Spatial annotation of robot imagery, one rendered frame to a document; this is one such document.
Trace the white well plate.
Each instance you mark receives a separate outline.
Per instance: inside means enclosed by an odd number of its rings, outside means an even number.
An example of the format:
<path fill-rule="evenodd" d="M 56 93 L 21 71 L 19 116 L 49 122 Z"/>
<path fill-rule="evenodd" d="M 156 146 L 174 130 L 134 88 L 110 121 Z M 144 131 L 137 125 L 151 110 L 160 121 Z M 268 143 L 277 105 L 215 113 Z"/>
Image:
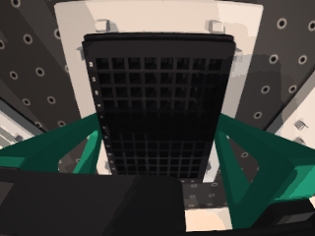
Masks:
<path fill-rule="evenodd" d="M 13 139 L 13 136 L 0 128 L 0 148 L 9 146 Z"/>

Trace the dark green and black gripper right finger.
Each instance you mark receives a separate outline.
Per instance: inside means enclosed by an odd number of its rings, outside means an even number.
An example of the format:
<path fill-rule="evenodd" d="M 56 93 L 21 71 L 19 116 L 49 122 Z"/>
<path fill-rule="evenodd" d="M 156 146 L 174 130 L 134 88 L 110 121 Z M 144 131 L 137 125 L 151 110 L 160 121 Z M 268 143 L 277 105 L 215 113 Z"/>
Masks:
<path fill-rule="evenodd" d="M 251 185 L 227 136 L 258 161 L 259 171 Z M 314 148 L 222 113 L 214 140 L 232 229 L 251 227 L 271 204 L 309 200 L 315 194 Z"/>

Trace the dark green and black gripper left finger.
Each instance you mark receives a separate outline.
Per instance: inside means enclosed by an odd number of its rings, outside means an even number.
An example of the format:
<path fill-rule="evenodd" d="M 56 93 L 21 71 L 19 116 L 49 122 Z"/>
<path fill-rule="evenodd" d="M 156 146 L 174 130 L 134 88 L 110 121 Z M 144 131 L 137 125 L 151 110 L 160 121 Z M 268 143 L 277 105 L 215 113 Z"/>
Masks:
<path fill-rule="evenodd" d="M 58 171 L 59 160 L 88 136 L 88 142 L 73 173 L 95 174 L 102 134 L 97 114 L 66 126 L 0 148 L 0 166 L 30 171 Z"/>

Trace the black well plate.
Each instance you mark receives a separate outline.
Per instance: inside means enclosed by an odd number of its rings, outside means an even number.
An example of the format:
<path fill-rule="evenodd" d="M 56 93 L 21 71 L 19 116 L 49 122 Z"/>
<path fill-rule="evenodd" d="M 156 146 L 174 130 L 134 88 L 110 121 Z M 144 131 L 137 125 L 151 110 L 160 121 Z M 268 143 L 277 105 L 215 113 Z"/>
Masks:
<path fill-rule="evenodd" d="M 192 32 L 84 35 L 111 174 L 170 175 L 182 184 L 203 183 L 232 65 L 233 40 L 231 34 Z"/>

